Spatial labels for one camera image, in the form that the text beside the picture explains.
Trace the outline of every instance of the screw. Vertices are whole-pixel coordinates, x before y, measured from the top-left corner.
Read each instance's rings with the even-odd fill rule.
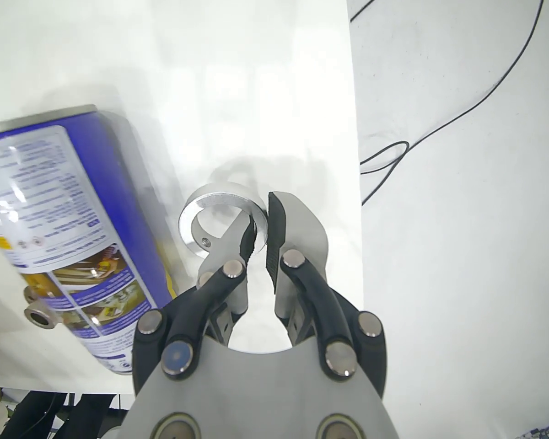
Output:
[[[244,265],[236,259],[231,259],[225,262],[222,269],[224,270],[224,275],[228,278],[238,278],[244,271]]]
[[[289,268],[299,268],[299,266],[305,263],[305,257],[297,249],[288,249],[283,253],[283,263],[289,266]]]
[[[358,326],[367,337],[378,337],[382,333],[382,323],[378,317],[369,311],[361,311],[358,315]]]
[[[151,335],[159,330],[163,314],[159,310],[149,310],[138,320],[138,331],[143,335]]]
[[[347,343],[331,342],[325,347],[325,363],[329,370],[340,377],[351,377],[356,372],[358,358]]]
[[[171,342],[163,350],[161,368],[170,377],[185,372],[193,360],[193,347],[183,340]]]

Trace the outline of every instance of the white surface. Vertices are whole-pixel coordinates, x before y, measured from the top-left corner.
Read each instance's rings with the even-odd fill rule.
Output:
[[[350,15],[367,0],[348,0]],[[416,140],[509,67],[538,0],[377,0],[351,27],[360,156]],[[362,194],[377,178],[362,178]],[[365,305],[385,324],[400,437],[549,424],[549,0],[488,101],[363,209]]]
[[[210,180],[265,201],[295,193],[327,230],[329,282],[361,305],[348,31],[345,0],[0,0],[0,121],[85,103],[107,111],[165,248],[184,200]],[[181,256],[193,274],[199,258]],[[249,271],[251,308],[232,344],[285,348],[264,254]],[[0,385],[132,391],[64,328],[27,324],[22,289],[0,255]]]

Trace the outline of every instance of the yellow tape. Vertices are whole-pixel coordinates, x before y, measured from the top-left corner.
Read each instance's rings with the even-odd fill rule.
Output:
[[[177,293],[175,292],[175,289],[172,287],[172,280],[171,275],[168,274],[168,272],[165,271],[165,279],[167,280],[167,290],[171,295],[171,298],[177,298]]]
[[[4,236],[0,236],[0,248],[1,249],[12,249],[11,244]]]

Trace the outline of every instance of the metal bolt head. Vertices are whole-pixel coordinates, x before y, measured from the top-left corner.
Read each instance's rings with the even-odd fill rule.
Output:
[[[159,430],[159,439],[195,439],[195,431],[186,422],[170,422]]]
[[[193,360],[193,347],[183,340],[177,340],[167,345],[161,355],[161,368],[163,372],[176,377],[185,372]]]
[[[369,311],[361,311],[358,315],[358,326],[367,337],[378,337],[382,333],[382,323],[378,317]]]
[[[316,437],[317,439],[366,439],[360,426],[343,414],[331,414],[322,420]]]
[[[201,439],[201,432],[192,416],[175,412],[157,423],[152,439]]]
[[[224,270],[224,275],[228,278],[238,278],[244,271],[244,265],[237,259],[231,259],[225,262],[222,269]]]
[[[289,266],[289,268],[299,268],[299,266],[305,263],[305,257],[297,249],[287,249],[283,253],[283,263]]]
[[[206,284],[212,276],[214,276],[212,272],[205,272],[199,278],[197,278],[197,289],[199,290],[199,288]]]
[[[340,377],[351,377],[356,372],[358,358],[347,343],[331,342],[325,347],[325,363],[329,370]]]
[[[333,422],[323,431],[323,439],[357,439],[354,429],[344,422]]]
[[[159,330],[163,314],[159,310],[149,310],[138,320],[138,331],[143,335],[151,335]]]

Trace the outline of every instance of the aluminum ring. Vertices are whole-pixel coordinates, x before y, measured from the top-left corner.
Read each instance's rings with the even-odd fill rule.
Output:
[[[185,245],[198,257],[206,257],[219,238],[201,227],[197,215],[206,208],[228,205],[248,213],[256,223],[254,251],[260,251],[266,244],[268,222],[266,206],[258,194],[236,182],[211,182],[201,186],[187,199],[179,216],[179,235]]]

